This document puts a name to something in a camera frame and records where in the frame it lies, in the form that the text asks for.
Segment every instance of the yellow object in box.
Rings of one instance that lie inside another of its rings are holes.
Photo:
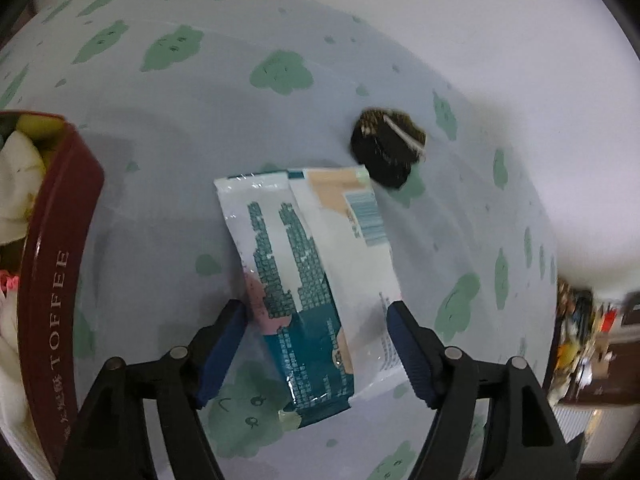
[[[23,114],[15,129],[31,140],[44,140],[57,136],[64,128],[65,121],[57,117]]]

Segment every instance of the snack packet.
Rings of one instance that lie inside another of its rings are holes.
[[[406,380],[386,331],[401,299],[369,174],[356,168],[215,182],[250,304],[307,426]]]

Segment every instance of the silver screw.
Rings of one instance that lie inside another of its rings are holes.
[[[187,350],[186,346],[174,346],[173,348],[171,348],[169,355],[173,359],[183,359],[187,357],[188,353],[189,351]]]
[[[114,370],[119,370],[123,366],[124,366],[124,361],[122,357],[112,357],[108,359],[107,362],[105,362],[104,364],[104,367],[107,368],[107,370],[111,370],[112,372]]]
[[[462,357],[462,350],[457,346],[447,346],[444,349],[444,355],[446,355],[449,359],[457,361]]]
[[[527,360],[524,357],[516,355],[516,357],[511,358],[511,364],[518,370],[524,370],[527,367]]]

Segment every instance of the red object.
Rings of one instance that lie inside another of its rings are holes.
[[[609,310],[604,317],[602,318],[602,329],[601,332],[608,332],[611,330],[613,326],[613,322],[616,320],[616,315],[618,314],[617,310]]]
[[[78,415],[72,338],[76,285],[87,231],[104,183],[100,164],[76,128],[65,123],[64,135],[33,207],[18,286],[22,380],[54,473]]]

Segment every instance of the barcode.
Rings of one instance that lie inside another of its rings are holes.
[[[385,225],[382,223],[373,191],[345,193],[344,196],[351,206],[367,246],[386,243]]]

